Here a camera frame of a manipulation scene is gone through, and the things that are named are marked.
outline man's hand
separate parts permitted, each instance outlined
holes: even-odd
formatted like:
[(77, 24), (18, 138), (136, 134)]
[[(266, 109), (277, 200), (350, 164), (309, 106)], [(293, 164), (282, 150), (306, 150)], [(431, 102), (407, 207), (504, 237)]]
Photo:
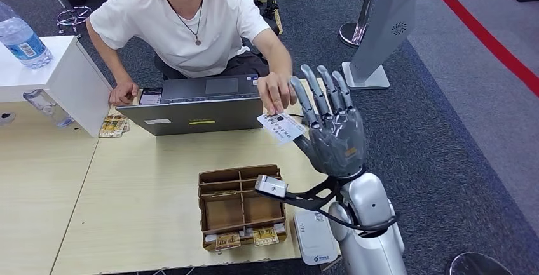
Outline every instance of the man's hand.
[(288, 83), (286, 74), (272, 73), (258, 79), (258, 92), (269, 115), (282, 113), (288, 105), (297, 102), (296, 92)]
[(109, 102), (113, 105), (130, 105), (133, 97), (139, 94), (139, 86), (132, 80), (118, 83), (112, 90)]

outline white cabinet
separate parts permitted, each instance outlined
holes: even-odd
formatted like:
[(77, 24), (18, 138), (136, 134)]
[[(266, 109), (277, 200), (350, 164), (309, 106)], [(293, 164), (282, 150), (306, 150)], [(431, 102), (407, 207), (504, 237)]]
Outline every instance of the white cabinet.
[(0, 109), (3, 102), (23, 101), (24, 91), (43, 89), (96, 137), (109, 112), (110, 84), (74, 36), (41, 40), (54, 58), (38, 70), (26, 68), (0, 46)]

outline red floor line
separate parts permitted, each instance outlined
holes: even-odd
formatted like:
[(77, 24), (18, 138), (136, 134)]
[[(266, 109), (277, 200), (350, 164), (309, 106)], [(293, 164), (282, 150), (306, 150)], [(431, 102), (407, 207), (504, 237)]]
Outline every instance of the red floor line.
[(537, 97), (539, 77), (506, 49), (458, 0), (443, 0), (487, 49), (517, 76)]

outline robotic finger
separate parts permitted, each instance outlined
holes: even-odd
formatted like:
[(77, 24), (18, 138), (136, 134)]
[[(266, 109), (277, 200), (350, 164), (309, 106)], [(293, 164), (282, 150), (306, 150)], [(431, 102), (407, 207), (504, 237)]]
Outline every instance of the robotic finger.
[(320, 73), (322, 80), (324, 81), (326, 93), (329, 96), (333, 115), (336, 115), (337, 113), (345, 109), (343, 106), (343, 100), (339, 96), (339, 92), (337, 91), (337, 88), (333, 83), (333, 78), (331, 78), (327, 69), (323, 65), (319, 65), (317, 67), (317, 70)]
[(318, 81), (317, 81), (317, 78), (315, 77), (315, 74), (313, 73), (313, 70), (311, 70), (311, 68), (306, 64), (302, 64), (300, 68), (303, 74), (305, 75), (307, 82), (309, 83), (311, 92), (313, 92), (313, 98), (315, 100), (315, 105), (317, 106), (318, 114), (320, 115), (320, 118), (322, 120), (333, 119), (331, 113), (329, 112), (329, 106), (327, 105), (327, 102), (325, 101), (324, 93), (322, 92), (322, 90), (320, 89), (320, 86), (318, 85)]
[(346, 110), (350, 110), (354, 108), (353, 103), (352, 103), (352, 98), (350, 96), (350, 90), (348, 89), (348, 86), (346, 85), (345, 79), (336, 70), (331, 75), (337, 81), (337, 85), (339, 86), (339, 91), (341, 92), (341, 96), (343, 100), (345, 100)]
[(299, 100), (301, 110), (303, 111), (303, 115), (305, 116), (309, 127), (319, 129), (321, 127), (320, 122), (318, 122), (317, 120), (317, 115), (313, 110), (313, 106), (309, 101), (309, 97), (307, 97), (307, 92), (305, 92), (305, 89), (303, 88), (303, 85), (301, 84), (299, 78), (293, 76), (290, 79), (290, 85), (292, 85), (294, 91), (296, 91), (297, 99)]

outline speaker grille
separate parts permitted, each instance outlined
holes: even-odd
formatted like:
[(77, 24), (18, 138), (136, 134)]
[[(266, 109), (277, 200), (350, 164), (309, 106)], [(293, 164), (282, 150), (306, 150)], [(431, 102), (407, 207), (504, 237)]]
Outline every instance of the speaker grille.
[(407, 28), (408, 28), (408, 25), (406, 23), (399, 22), (399, 23), (393, 25), (393, 27), (391, 28), (391, 33), (394, 36), (398, 36), (398, 35), (401, 35), (402, 33), (404, 33)]

